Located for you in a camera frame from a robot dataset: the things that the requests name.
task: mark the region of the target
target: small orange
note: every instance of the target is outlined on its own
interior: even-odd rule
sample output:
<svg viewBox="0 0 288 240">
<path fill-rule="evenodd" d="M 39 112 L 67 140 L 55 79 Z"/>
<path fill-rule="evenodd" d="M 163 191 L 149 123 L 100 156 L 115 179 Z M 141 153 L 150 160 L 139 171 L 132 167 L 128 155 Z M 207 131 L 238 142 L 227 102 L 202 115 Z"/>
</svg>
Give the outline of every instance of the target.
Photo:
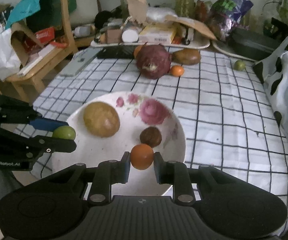
<svg viewBox="0 0 288 240">
<path fill-rule="evenodd" d="M 131 163 L 137 170 L 146 170 L 153 163 L 154 151 L 147 144 L 137 144 L 131 150 Z"/>
<path fill-rule="evenodd" d="M 172 66 L 172 68 L 170 69 L 170 73 L 174 76 L 174 77 L 180 77 L 181 75 L 184 74 L 184 68 L 180 65 L 175 65 Z"/>
<path fill-rule="evenodd" d="M 137 54 L 140 52 L 141 48 L 143 47 L 143 45 L 138 45 L 135 49 L 134 49 L 134 58 L 137 57 Z"/>
</svg>

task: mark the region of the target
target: green fruit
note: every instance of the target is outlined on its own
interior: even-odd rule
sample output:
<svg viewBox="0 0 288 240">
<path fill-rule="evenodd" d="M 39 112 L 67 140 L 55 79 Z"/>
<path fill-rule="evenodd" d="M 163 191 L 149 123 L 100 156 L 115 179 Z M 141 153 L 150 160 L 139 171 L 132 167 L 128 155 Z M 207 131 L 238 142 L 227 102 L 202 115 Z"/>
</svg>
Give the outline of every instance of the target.
<svg viewBox="0 0 288 240">
<path fill-rule="evenodd" d="M 234 70 L 243 71 L 246 69 L 246 64 L 241 59 L 237 60 L 234 64 Z"/>
<path fill-rule="evenodd" d="M 76 137 L 75 130 L 66 125 L 66 126 L 60 126 L 59 128 L 56 128 L 52 135 L 53 138 L 61 138 L 61 139 L 69 139 L 74 140 Z"/>
</svg>

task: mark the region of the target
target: white tablecloth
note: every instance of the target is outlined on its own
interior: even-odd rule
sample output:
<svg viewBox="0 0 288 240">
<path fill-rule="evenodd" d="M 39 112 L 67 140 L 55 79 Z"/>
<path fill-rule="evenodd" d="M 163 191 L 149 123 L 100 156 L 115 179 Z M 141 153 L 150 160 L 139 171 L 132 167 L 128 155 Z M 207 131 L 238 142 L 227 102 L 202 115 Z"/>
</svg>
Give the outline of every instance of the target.
<svg viewBox="0 0 288 240">
<path fill-rule="evenodd" d="M 105 93 L 151 95 L 179 117 L 187 138 L 188 167 L 213 165 L 279 196 L 288 208 L 288 142 L 251 63 L 239 72 L 231 67 L 236 59 L 203 50 L 201 55 L 200 64 L 184 66 L 183 76 L 158 80 L 141 76 L 135 60 L 94 59 L 74 78 L 58 75 L 33 106 L 44 117 L 66 121 L 84 103 Z M 16 132 L 27 137 L 46 135 L 29 125 Z M 51 174 L 50 159 L 45 153 L 32 174 L 38 178 Z M 195 194 L 200 199 L 197 189 Z"/>
</svg>

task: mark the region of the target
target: pink flower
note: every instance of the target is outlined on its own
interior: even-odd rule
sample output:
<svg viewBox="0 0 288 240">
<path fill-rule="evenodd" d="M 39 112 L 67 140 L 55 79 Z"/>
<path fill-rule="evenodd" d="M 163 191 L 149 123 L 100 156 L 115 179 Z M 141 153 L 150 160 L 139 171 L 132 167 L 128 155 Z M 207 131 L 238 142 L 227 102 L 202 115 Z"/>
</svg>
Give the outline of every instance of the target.
<svg viewBox="0 0 288 240">
<path fill-rule="evenodd" d="M 133 115 L 134 117 L 136 117 L 138 113 L 139 113 L 139 110 L 138 110 L 137 108 L 135 108 L 135 109 L 133 110 L 132 115 Z"/>
<path fill-rule="evenodd" d="M 128 99 L 127 99 L 127 101 L 130 104 L 136 104 L 138 102 L 138 100 L 139 100 L 139 96 L 136 94 L 133 94 L 133 93 L 129 94 Z"/>
<path fill-rule="evenodd" d="M 117 100 L 116 100 L 116 106 L 117 107 L 122 107 L 124 105 L 124 99 L 122 97 L 119 97 Z"/>
<path fill-rule="evenodd" d="M 140 105 L 140 117 L 148 125 L 162 124 L 169 115 L 168 109 L 155 99 L 145 99 Z"/>
</svg>

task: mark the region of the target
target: purple plastic bag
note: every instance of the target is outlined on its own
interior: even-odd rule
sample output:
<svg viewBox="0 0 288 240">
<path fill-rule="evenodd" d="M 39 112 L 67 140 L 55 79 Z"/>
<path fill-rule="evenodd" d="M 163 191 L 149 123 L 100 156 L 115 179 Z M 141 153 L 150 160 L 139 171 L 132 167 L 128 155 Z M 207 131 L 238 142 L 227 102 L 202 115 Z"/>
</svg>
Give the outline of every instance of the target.
<svg viewBox="0 0 288 240">
<path fill-rule="evenodd" d="M 205 23 L 216 38 L 226 41 L 232 29 L 253 5 L 250 0 L 218 0 L 210 9 Z"/>
</svg>

